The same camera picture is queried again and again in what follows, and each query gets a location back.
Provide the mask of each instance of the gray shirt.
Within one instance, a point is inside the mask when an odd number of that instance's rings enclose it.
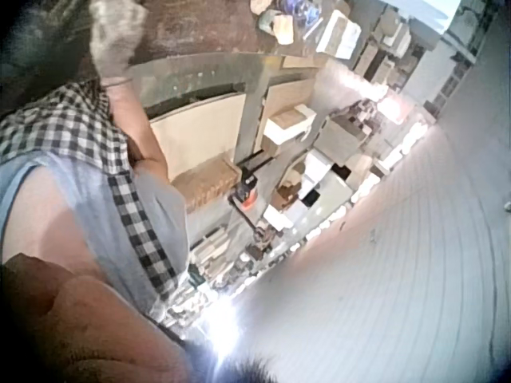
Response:
[[[84,233],[90,252],[113,288],[140,312],[161,318],[164,304],[159,302],[129,242],[106,176],[80,160],[48,152],[31,152],[0,165],[0,245],[16,193],[29,172],[39,166],[52,172]],[[182,195],[148,172],[136,174],[134,183],[165,254],[178,278],[185,278],[188,236]]]

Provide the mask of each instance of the person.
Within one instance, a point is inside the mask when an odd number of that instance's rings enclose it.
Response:
[[[159,325],[188,265],[183,198],[130,84],[146,10],[93,0],[100,81],[0,121],[8,381],[271,383]]]
[[[94,0],[90,11],[100,80],[0,121],[0,254],[92,276],[159,322],[186,275],[188,236],[184,199],[129,78],[147,11],[133,0]]]
[[[159,329],[97,278],[26,255],[2,266],[2,349],[6,381],[275,383],[257,361]]]

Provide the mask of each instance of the black and white checkered shirt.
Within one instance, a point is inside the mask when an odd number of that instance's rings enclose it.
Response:
[[[153,230],[133,182],[126,135],[111,121],[98,84],[69,84],[0,121],[0,164],[32,151],[69,156],[107,176],[121,221],[161,301],[177,275]]]

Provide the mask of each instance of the wood plank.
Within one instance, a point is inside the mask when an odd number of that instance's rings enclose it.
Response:
[[[238,93],[215,97],[151,121],[171,181],[222,153],[233,160],[245,97]]]
[[[307,105],[314,91],[314,83],[315,79],[312,78],[273,85],[268,89],[263,115],[261,116],[259,130],[255,138],[254,152],[261,149],[267,119],[275,114],[285,112],[296,105]]]
[[[328,61],[326,54],[316,54],[310,57],[286,56],[282,68],[323,68]]]

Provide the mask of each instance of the white glove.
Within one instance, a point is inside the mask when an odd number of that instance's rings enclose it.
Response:
[[[101,78],[123,77],[141,42],[147,10],[133,0],[92,0],[90,53]]]

